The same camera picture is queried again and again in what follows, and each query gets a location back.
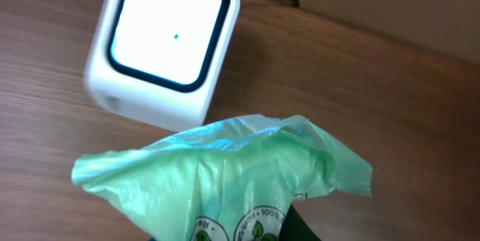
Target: wooden surface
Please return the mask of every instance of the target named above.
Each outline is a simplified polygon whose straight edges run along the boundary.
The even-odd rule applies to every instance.
[[[169,134],[84,93],[102,1],[0,0],[1,240],[147,237],[70,181],[83,153]],[[373,165],[373,197],[296,204],[324,240],[477,240],[479,102],[478,66],[244,0],[208,121],[302,114]]]

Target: black screen bezel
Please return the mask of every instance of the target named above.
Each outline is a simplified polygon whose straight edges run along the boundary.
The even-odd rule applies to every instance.
[[[106,56],[112,68],[121,74],[130,76],[130,77],[135,77],[139,80],[144,80],[146,82],[163,86],[165,88],[172,89],[178,92],[193,92],[197,90],[199,87],[201,87],[202,84],[205,82],[207,74],[209,72],[210,64],[212,63],[211,60],[213,58],[215,49],[217,47],[218,38],[220,37],[221,30],[225,23],[225,18],[227,17],[226,15],[228,12],[228,8],[230,6],[230,0],[222,0],[221,2],[220,10],[218,11],[217,20],[215,22],[215,25],[210,37],[210,42],[208,43],[208,47],[205,53],[205,58],[203,59],[202,67],[200,68],[199,76],[195,81],[189,84],[177,83],[175,81],[168,80],[166,78],[159,77],[154,74],[147,73],[145,71],[128,67],[126,65],[120,64],[113,58],[112,45],[113,45],[113,40],[115,37],[117,25],[119,24],[120,15],[122,14],[124,3],[125,3],[125,0],[119,1],[118,8],[115,14],[115,19],[112,25],[112,30],[110,31],[108,46],[106,49],[106,54],[107,54]]]

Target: crumpled plastic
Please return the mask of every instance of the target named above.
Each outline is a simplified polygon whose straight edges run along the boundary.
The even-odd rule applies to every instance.
[[[72,182],[158,241],[272,241],[294,200],[335,189],[369,195],[372,170],[305,117],[254,115],[84,155]]]

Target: white plastic casing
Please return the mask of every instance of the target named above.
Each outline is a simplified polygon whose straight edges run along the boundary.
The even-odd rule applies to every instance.
[[[85,88],[102,108],[171,131],[203,124],[239,13],[230,0],[205,82],[193,92],[178,92],[119,73],[107,59],[110,33],[121,0],[104,0],[85,67]]]

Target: electronic device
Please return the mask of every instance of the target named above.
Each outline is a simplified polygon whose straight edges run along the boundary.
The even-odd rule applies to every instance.
[[[240,0],[105,0],[85,67],[101,107],[171,131],[203,124]]]

